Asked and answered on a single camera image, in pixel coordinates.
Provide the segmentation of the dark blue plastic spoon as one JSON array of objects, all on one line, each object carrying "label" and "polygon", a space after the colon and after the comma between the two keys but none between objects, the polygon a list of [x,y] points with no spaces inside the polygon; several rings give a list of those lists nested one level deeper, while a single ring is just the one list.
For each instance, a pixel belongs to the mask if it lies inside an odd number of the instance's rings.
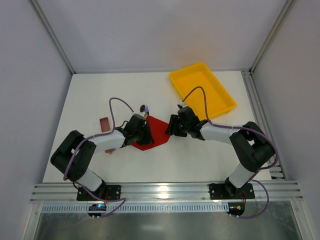
[{"label": "dark blue plastic spoon", "polygon": [[147,105],[144,105],[144,104],[141,105],[140,108],[139,108],[139,111],[146,113],[146,112],[148,111],[148,106],[147,106]]}]

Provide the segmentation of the purple plastic fork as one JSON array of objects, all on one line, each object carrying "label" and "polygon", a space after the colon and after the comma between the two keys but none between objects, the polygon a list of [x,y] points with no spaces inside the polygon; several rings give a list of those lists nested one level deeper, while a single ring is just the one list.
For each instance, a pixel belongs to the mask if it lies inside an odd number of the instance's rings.
[{"label": "purple plastic fork", "polygon": [[150,115],[149,107],[148,107],[147,105],[145,105],[144,112],[145,112],[148,116]]}]

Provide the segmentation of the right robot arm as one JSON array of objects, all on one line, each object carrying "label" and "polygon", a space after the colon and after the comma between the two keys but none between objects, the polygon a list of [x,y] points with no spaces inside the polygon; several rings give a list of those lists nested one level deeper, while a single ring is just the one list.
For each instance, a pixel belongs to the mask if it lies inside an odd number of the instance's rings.
[{"label": "right robot arm", "polygon": [[239,160],[232,174],[225,180],[224,189],[230,197],[237,197],[245,185],[262,169],[278,151],[255,122],[245,125],[222,125],[208,119],[199,120],[189,106],[172,114],[165,132],[170,136],[187,137],[201,141],[229,144]]}]

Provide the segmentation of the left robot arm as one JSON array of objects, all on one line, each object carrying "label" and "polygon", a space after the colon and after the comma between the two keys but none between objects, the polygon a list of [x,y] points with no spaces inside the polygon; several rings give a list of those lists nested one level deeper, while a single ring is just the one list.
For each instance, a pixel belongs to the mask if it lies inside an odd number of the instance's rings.
[{"label": "left robot arm", "polygon": [[94,154],[110,149],[120,149],[134,142],[151,143],[145,140],[150,130],[146,112],[135,113],[125,127],[85,137],[77,130],[71,131],[53,153],[50,163],[63,173],[64,180],[78,183],[90,192],[95,192],[104,181],[89,164]]}]

